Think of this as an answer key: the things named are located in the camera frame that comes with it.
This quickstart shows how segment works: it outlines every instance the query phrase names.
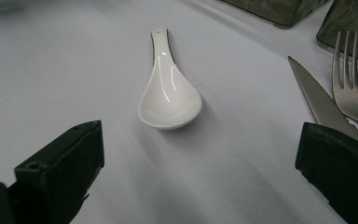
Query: fork tines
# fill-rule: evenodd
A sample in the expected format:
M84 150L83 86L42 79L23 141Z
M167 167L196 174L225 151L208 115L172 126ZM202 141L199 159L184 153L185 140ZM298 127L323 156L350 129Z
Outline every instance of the fork tines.
M350 35L351 32L347 31L346 39L345 39L345 46L344 46L344 59L343 59L343 73L339 73L339 54L340 54L340 43L341 43L341 32L338 32L337 35L337 43L336 49L334 54L334 61L333 61L333 74L337 73L341 88L344 86L348 86L352 88L358 88L358 68L357 68L357 53L358 53L358 34L357 31L354 32L354 39L353 39L353 48L352 48L352 60L351 60L351 74L349 74L349 48L348 45L350 44Z

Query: spoon handle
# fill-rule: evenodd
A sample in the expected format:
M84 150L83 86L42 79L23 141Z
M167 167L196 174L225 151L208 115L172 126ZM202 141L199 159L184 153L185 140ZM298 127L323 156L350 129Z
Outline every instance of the spoon handle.
M168 42L168 30L159 29L152 31L152 39L154 46L154 62L155 61L171 61L174 63L171 54L170 44Z

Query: butter knife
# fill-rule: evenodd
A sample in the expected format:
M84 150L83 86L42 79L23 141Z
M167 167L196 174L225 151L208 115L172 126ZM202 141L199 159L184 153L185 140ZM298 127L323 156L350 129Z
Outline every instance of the butter knife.
M292 57L288 57L298 84L318 124L335 129L358 141L358 130L350 124L319 82Z

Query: silverware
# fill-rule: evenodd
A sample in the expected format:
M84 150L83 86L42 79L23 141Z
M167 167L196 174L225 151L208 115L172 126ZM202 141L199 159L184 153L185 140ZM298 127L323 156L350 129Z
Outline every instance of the silverware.
M139 119L160 130L180 128L201 111L200 93L173 61L168 30L152 31L154 65L152 76L138 106Z
M344 59L343 59L343 71L340 71L339 66L339 43L341 38L341 32L337 35L336 49L333 60L333 93L334 99L338 108L347 117L353 119L358 123L358 68L357 68L357 32L354 34L353 41L353 56L352 56L352 70L349 72L348 63L348 42L350 38L350 32L346 34Z
M288 59L317 122L358 141L358 130L348 122L324 88L300 63L290 56Z

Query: spoon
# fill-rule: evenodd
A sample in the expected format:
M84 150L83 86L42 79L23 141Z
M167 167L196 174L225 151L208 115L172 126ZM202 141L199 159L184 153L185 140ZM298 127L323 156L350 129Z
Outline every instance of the spoon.
M200 94L173 61L167 29L152 31L154 65L138 107L141 121L159 130L180 128L201 111Z

